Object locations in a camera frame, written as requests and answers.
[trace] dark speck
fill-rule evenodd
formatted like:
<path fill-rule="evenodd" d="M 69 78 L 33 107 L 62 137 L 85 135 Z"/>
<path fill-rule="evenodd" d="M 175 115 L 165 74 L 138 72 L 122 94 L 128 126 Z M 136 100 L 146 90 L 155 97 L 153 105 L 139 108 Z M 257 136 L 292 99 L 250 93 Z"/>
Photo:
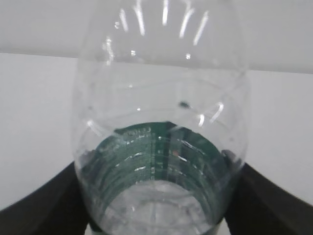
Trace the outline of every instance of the dark speck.
<path fill-rule="evenodd" d="M 183 109 L 190 109 L 190 105 L 185 101 L 182 101 L 181 103 L 179 103 L 179 106 Z"/>

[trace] black holder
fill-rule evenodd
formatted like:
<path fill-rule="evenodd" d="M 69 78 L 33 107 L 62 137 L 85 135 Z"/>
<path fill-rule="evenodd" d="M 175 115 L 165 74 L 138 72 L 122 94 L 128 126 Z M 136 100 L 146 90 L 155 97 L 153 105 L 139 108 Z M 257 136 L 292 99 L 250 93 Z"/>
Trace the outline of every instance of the black holder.
<path fill-rule="evenodd" d="M 313 235 L 313 207 L 247 164 L 225 217 L 232 235 Z M 0 211 L 0 235 L 84 235 L 88 220 L 71 163 Z"/>

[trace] clear plastic bottle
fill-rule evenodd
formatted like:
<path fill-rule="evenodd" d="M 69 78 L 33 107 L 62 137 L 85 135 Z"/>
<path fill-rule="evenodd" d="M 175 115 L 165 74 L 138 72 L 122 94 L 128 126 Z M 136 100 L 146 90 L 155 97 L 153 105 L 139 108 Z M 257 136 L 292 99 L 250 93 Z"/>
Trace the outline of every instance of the clear plastic bottle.
<path fill-rule="evenodd" d="M 95 232 L 215 234 L 244 164 L 249 84 L 230 0 L 100 0 L 72 144 Z"/>

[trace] white surface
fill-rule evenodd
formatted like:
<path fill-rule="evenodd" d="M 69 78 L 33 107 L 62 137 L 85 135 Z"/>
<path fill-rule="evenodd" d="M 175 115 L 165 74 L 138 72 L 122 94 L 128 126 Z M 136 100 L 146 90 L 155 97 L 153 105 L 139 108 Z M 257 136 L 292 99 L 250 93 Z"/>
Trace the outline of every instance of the white surface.
<path fill-rule="evenodd" d="M 0 53 L 0 210 L 72 161 L 75 60 Z"/>
<path fill-rule="evenodd" d="M 0 0 L 0 51 L 75 57 L 96 0 Z M 312 0 L 234 0 L 252 68 L 313 73 Z"/>
<path fill-rule="evenodd" d="M 91 229 L 89 226 L 87 226 L 87 229 L 85 231 L 85 235 L 96 235 L 91 233 Z M 220 226 L 220 229 L 217 233 L 217 235 L 230 235 L 229 229 L 227 227 L 226 221 L 223 220 Z"/>
<path fill-rule="evenodd" d="M 76 59 L 0 53 L 0 209 L 72 161 L 71 84 Z M 313 74 L 250 71 L 247 162 L 313 205 Z"/>

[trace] white wall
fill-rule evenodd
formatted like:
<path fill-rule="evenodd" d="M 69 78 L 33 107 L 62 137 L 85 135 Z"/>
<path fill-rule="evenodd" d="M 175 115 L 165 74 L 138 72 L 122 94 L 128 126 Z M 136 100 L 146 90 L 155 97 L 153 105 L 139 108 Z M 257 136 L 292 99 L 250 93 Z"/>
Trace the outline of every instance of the white wall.
<path fill-rule="evenodd" d="M 96 0 L 0 0 L 0 52 L 76 57 Z M 313 73 L 313 0 L 234 0 L 251 68 Z"/>

